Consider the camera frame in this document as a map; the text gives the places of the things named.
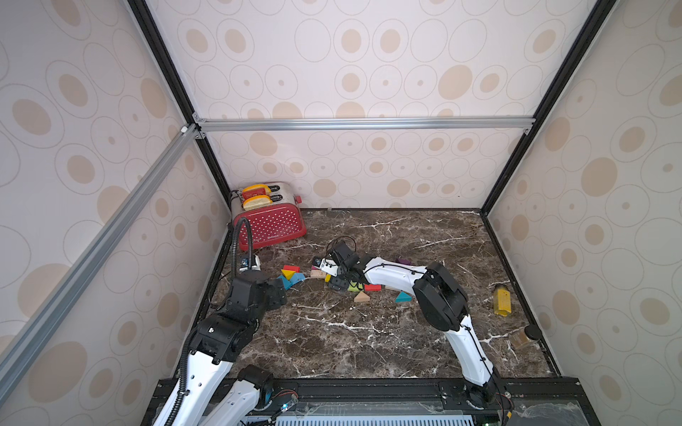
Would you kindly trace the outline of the toy bread slice front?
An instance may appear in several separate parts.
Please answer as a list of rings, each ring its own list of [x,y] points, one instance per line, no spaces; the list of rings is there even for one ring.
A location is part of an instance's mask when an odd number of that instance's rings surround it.
[[[253,209],[261,209],[273,203],[269,195],[256,195],[244,200],[243,209],[245,211],[252,211]]]

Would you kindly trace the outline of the black lid wooden jar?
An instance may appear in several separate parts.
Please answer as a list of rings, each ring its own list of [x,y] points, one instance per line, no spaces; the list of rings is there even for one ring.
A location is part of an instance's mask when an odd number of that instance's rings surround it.
[[[511,346],[518,350],[539,341],[542,337],[541,328],[536,325],[527,325],[513,332],[509,337],[509,341]]]

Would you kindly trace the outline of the silver aluminium rail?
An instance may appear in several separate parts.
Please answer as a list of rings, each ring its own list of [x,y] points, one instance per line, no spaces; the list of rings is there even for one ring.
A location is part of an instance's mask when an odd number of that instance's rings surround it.
[[[199,119],[203,131],[398,131],[530,129],[532,116],[378,117],[311,119]]]
[[[188,124],[170,142],[108,223],[67,270],[51,295],[39,306],[37,313],[17,336],[16,342],[5,351],[1,360],[2,404],[12,395],[177,160],[198,135],[198,125]]]

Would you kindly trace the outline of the red polka dot toy toaster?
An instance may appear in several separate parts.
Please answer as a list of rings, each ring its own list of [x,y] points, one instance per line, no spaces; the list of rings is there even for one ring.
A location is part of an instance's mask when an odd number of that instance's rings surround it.
[[[233,227],[237,227],[241,218],[249,221],[254,250],[295,240],[307,234],[299,207],[301,198],[294,193],[291,185],[284,182],[271,182],[266,185],[278,185],[281,188],[279,192],[270,195],[274,203],[269,206],[245,211],[244,200],[240,195],[243,188],[235,190],[230,200],[234,216]]]

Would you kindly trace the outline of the light blue triangular block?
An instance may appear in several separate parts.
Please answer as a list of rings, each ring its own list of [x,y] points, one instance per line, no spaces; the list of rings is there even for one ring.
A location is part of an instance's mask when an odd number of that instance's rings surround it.
[[[307,277],[305,277],[305,275],[304,275],[303,273],[294,273],[294,274],[292,275],[291,279],[289,280],[289,282],[290,282],[292,285],[296,285],[296,284],[298,284],[298,283],[300,283],[300,282],[303,282],[303,281],[306,280],[306,279],[307,279]]]

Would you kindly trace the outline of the toy bread slice rear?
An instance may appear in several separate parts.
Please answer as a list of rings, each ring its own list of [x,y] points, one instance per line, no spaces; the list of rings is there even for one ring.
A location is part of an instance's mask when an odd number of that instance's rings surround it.
[[[248,200],[257,196],[270,196],[273,193],[279,192],[280,189],[281,188],[278,185],[255,184],[243,188],[240,195],[243,200]]]

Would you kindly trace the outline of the teal triangular block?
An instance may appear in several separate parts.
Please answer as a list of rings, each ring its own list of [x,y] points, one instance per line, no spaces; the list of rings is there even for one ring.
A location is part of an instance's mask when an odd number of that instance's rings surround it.
[[[401,292],[398,296],[396,296],[395,301],[396,303],[408,303],[412,301],[413,298],[410,296],[410,294],[406,292]]]

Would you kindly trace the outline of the natural wood triangular block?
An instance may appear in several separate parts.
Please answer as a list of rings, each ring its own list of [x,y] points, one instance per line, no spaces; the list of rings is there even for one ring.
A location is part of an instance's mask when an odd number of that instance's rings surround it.
[[[364,293],[363,291],[359,292],[357,296],[353,299],[353,301],[357,304],[369,303],[370,300],[371,300],[370,296]]]

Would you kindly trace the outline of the toy bread slice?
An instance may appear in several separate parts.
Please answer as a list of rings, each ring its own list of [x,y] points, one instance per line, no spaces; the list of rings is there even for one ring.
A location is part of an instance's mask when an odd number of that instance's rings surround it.
[[[243,188],[240,195],[243,200],[248,200],[257,196],[270,196],[273,193],[279,192],[280,189],[281,188],[278,185],[255,184]]]
[[[244,200],[243,209],[245,211],[252,211],[253,209],[261,209],[273,203],[269,195],[256,195]]]

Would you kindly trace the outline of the silver aluminium rail left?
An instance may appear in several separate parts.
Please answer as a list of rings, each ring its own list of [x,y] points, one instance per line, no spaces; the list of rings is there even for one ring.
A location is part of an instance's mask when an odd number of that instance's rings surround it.
[[[108,223],[67,270],[51,295],[39,306],[37,313],[17,336],[16,342],[5,351],[1,360],[2,404],[12,395],[177,160],[198,135],[198,125],[188,124],[170,142]]]

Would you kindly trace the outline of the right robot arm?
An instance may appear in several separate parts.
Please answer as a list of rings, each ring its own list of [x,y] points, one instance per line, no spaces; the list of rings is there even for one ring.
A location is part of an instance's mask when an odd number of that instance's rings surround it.
[[[413,296],[426,321],[444,333],[456,354],[469,405],[483,409],[504,394],[497,369],[474,331],[468,296],[443,264],[406,266],[382,257],[360,256],[341,241],[324,257],[316,257],[313,266],[330,275],[330,287],[335,290],[347,290],[352,284],[363,289],[379,285]]]

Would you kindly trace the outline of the yellow triangular block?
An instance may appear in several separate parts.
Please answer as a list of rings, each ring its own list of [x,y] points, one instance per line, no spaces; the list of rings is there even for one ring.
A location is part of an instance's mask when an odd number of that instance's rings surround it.
[[[286,280],[291,280],[295,273],[296,271],[293,270],[282,269],[282,276],[285,277]]]

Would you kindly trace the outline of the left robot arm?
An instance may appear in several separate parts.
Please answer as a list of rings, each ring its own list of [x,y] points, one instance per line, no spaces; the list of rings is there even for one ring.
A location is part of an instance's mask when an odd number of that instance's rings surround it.
[[[286,305],[280,278],[256,270],[238,273],[225,303],[189,332],[179,358],[178,380],[155,425],[239,425],[272,399],[274,376],[260,367],[243,368],[227,395],[206,409],[242,350],[269,311]]]

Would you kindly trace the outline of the black corner frame post right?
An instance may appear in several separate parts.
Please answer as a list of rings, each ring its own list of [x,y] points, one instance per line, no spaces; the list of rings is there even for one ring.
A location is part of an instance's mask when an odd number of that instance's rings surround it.
[[[543,96],[536,112],[533,115],[534,123],[528,131],[520,137],[520,141],[511,153],[510,159],[504,166],[500,177],[495,182],[490,195],[481,207],[481,217],[488,219],[492,209],[499,200],[506,186],[511,181],[525,154],[531,147],[536,135],[556,106],[561,94],[567,88],[571,78],[577,72],[578,67],[588,53],[597,35],[600,33],[607,18],[616,7],[616,0],[596,1],[594,7],[580,31],[577,33],[573,44],[568,50],[568,55],[563,60],[558,72],[552,79],[547,93]]]

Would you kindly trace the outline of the teal rectangular block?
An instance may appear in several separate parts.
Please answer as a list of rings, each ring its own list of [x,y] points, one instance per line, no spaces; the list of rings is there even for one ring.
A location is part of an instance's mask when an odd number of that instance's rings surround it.
[[[290,280],[288,280],[285,276],[280,275],[279,279],[281,280],[284,289],[290,289],[293,286],[293,283]]]

